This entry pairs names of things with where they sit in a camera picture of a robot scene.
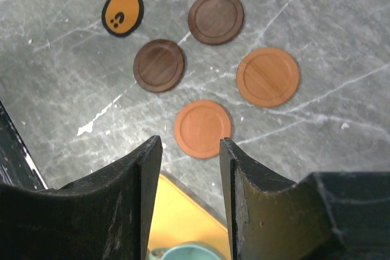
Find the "dark brown wooden coaster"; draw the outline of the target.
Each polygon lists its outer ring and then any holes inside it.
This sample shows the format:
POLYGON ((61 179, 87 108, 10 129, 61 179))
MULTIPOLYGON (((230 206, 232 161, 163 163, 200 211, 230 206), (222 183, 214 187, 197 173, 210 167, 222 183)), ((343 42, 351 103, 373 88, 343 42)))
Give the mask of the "dark brown wooden coaster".
POLYGON ((196 0, 189 10, 188 27, 197 41, 221 45, 240 33, 244 17, 240 0, 196 0))

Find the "light orange wooden coaster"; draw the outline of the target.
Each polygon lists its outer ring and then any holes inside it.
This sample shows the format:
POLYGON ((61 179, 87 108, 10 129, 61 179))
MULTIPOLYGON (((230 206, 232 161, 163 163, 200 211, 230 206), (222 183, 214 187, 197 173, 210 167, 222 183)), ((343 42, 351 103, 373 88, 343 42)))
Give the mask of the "light orange wooden coaster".
POLYGON ((185 105, 174 123, 179 147, 189 156, 207 159, 219 154, 219 142, 232 135, 227 110, 212 100, 196 100, 185 105))

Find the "yellow black-rimmed coaster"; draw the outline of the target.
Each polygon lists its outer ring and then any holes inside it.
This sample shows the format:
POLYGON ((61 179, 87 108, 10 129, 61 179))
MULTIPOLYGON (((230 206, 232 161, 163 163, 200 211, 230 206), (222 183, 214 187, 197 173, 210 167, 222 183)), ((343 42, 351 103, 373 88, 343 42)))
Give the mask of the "yellow black-rimmed coaster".
POLYGON ((143 0, 106 0, 101 21, 109 34, 124 38, 140 26, 143 16, 143 0))

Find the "yellow plastic tray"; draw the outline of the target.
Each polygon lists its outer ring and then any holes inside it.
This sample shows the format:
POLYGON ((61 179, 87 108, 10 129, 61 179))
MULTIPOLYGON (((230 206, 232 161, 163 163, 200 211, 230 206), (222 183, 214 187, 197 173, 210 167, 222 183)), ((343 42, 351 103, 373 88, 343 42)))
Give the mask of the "yellow plastic tray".
POLYGON ((148 248, 171 248, 188 242, 205 243, 220 252, 223 259, 230 259, 226 227, 161 174, 148 248))

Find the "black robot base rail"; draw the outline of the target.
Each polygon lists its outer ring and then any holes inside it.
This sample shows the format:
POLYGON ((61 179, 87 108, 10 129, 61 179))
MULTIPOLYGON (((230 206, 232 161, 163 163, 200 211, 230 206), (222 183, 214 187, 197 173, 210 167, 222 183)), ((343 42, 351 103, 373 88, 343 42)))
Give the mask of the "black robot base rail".
POLYGON ((1 183, 33 191, 48 188, 3 104, 1 104, 1 183))

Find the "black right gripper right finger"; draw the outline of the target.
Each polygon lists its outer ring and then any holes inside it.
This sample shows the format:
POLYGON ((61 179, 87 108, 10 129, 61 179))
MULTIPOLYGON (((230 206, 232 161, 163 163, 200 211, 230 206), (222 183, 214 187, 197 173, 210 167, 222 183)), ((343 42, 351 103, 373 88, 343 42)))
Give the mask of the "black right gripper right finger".
POLYGON ((294 182, 229 138, 219 161, 232 259, 389 258, 388 172, 313 172, 294 182))

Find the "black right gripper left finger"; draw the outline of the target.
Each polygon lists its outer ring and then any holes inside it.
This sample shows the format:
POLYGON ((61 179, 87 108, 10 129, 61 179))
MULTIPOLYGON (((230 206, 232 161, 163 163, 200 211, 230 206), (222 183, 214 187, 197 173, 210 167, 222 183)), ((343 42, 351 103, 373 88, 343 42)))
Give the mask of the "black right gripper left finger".
POLYGON ((145 259, 162 158, 157 135, 60 189, 1 185, 2 259, 145 259))

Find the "tan wooden coaster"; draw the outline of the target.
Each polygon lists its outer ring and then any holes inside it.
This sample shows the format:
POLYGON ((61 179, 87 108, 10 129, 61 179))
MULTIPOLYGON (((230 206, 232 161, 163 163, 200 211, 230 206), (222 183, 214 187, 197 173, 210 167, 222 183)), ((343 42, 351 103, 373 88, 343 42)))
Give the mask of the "tan wooden coaster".
POLYGON ((256 49, 240 62, 236 82, 248 102, 259 107, 277 107, 296 93, 300 82, 299 65, 279 48, 256 49))

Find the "dark walnut wooden coaster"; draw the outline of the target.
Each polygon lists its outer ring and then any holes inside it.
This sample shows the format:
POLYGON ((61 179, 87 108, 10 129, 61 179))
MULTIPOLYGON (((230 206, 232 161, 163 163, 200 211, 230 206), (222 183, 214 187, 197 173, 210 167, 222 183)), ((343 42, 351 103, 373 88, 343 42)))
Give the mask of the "dark walnut wooden coaster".
POLYGON ((133 63, 133 74, 142 89, 162 93, 180 82, 185 65, 185 54, 177 43, 156 39, 138 51, 133 63))

